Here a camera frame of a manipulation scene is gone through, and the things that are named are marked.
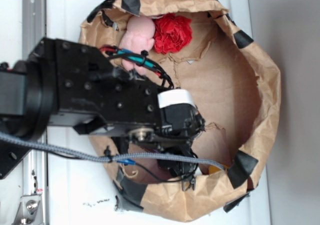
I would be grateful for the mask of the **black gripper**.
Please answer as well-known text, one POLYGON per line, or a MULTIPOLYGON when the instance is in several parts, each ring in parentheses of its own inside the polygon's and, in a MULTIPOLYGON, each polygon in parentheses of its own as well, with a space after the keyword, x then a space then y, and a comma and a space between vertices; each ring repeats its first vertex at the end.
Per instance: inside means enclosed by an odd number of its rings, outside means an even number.
MULTIPOLYGON (((198 111, 192 95, 185 89, 173 89, 158 95, 162 119, 160 130, 133 130, 128 137, 113 137, 120 154, 129 152, 130 144, 153 154, 169 154, 196 158, 192 143, 205 129, 205 120, 198 111)), ((129 172, 137 173, 136 182, 141 184, 181 182, 186 191, 195 187, 198 163, 172 159, 129 159, 121 160, 129 172)))

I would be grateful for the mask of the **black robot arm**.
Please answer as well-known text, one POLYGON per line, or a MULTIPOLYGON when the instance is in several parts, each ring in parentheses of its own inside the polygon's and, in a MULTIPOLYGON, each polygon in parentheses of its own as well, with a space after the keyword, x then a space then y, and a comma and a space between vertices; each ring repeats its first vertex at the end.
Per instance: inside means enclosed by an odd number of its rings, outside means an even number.
POLYGON ((148 149, 162 170, 193 181, 199 163, 192 142, 205 121, 189 101, 161 101, 174 90, 170 76, 145 51, 43 38, 27 60, 13 68, 0 65, 0 177, 31 149, 85 160, 74 151, 36 144, 48 126, 61 126, 108 136, 121 155, 130 144, 148 149))

